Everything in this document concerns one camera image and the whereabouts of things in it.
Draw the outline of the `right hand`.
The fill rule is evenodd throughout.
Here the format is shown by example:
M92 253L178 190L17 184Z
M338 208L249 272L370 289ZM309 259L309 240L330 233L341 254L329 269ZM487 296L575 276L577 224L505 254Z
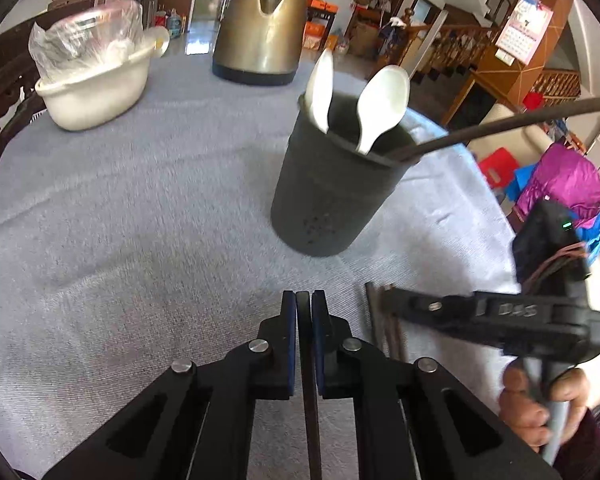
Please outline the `right hand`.
M560 443L565 444L577 432L588 411L586 402L590 383L585 372L573 368L559 377L550 389L554 402L568 402L569 412ZM510 363L503 374L503 390L498 398L500 419L526 442L534 452L550 442L553 433L546 426L550 420L548 409L529 396L529 379L524 370Z

